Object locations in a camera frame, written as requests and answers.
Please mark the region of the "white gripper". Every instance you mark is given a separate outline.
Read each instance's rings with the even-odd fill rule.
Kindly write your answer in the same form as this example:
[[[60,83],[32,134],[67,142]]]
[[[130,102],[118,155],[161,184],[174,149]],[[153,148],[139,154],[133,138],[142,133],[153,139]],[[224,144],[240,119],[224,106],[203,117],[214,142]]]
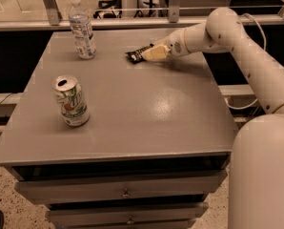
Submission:
[[[169,56],[180,57],[188,55],[185,44],[185,29],[173,31],[168,36],[157,40],[153,47],[142,52],[142,57],[146,61],[156,61],[166,59]]]

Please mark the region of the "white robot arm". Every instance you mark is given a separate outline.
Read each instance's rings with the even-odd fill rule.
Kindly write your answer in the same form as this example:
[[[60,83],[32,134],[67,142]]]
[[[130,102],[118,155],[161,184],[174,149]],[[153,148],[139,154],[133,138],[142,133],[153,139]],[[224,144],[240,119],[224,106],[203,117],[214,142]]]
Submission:
[[[247,122],[233,142],[228,229],[284,229],[284,67],[251,39],[229,8],[154,42],[142,57],[154,61],[193,52],[229,52],[265,112]]]

